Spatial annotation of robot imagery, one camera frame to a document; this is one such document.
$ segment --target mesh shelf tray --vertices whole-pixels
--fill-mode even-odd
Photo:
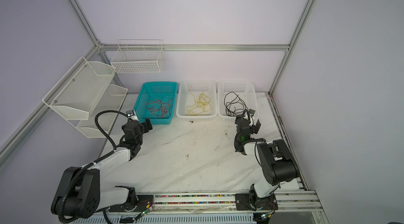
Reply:
[[[161,72],[164,51],[160,40],[118,40],[118,51],[111,60],[117,73]]]
[[[120,87],[118,85],[109,85],[104,95],[98,102],[98,105],[91,114],[90,118],[88,120],[81,120],[78,123],[78,125],[76,126],[78,131],[82,132],[83,135],[87,136],[88,138],[104,137],[104,135],[95,126],[95,116],[99,112],[102,112],[104,110],[119,111],[124,102],[127,92],[128,89],[126,88]],[[105,132],[109,133],[117,115],[118,114],[116,113],[105,113],[98,117],[98,122]]]
[[[56,97],[48,102],[43,99],[65,120],[88,120],[115,75],[111,65],[80,60],[83,65]]]

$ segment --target wire shelf frame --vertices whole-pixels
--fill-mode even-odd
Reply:
[[[117,40],[117,44],[111,60],[116,73],[161,72],[165,61],[161,40]]]

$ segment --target yellow string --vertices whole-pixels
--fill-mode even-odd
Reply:
[[[189,93],[194,97],[195,104],[187,106],[187,111],[190,115],[195,116],[199,115],[203,112],[208,112],[212,110],[212,107],[210,106],[210,98],[209,96],[205,95],[204,91],[202,90],[202,93],[199,95],[198,98],[191,92],[192,86],[189,86]],[[201,112],[196,112],[194,111],[195,109],[200,110],[202,108]]]

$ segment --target marble surface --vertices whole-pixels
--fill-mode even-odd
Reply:
[[[137,94],[128,94],[121,111],[131,110]],[[264,93],[257,93],[259,120],[255,138],[280,139]],[[123,135],[126,123],[118,116],[111,131],[115,143]],[[102,181],[101,188],[133,186],[137,192],[208,192],[248,190],[263,172],[254,155],[234,151],[236,125],[216,116],[210,121],[188,122],[174,115],[169,125],[154,125],[144,134],[138,155],[119,166]],[[107,142],[103,154],[112,150]],[[296,180],[282,190],[299,189]]]

